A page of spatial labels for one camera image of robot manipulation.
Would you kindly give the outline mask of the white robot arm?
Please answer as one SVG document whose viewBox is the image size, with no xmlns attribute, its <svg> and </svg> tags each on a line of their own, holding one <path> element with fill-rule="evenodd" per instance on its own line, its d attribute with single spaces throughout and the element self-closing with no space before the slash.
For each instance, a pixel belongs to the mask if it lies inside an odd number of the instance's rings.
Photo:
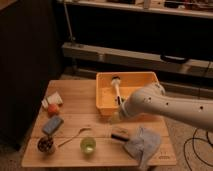
<svg viewBox="0 0 213 171">
<path fill-rule="evenodd" d="M 111 123 L 148 113 L 165 116 L 213 132 L 213 100 L 174 98 L 164 87 L 151 83 L 135 90 L 111 116 Z"/>
</svg>

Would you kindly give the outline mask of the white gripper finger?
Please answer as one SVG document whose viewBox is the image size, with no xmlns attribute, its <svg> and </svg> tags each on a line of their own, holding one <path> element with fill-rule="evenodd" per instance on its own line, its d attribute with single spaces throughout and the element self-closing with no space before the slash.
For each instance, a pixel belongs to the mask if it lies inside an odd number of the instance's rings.
<svg viewBox="0 0 213 171">
<path fill-rule="evenodd" d="M 120 122 L 119 114 L 117 112 L 115 112 L 110 118 L 110 123 L 116 124 L 116 123 L 119 123 L 119 122 Z"/>
</svg>

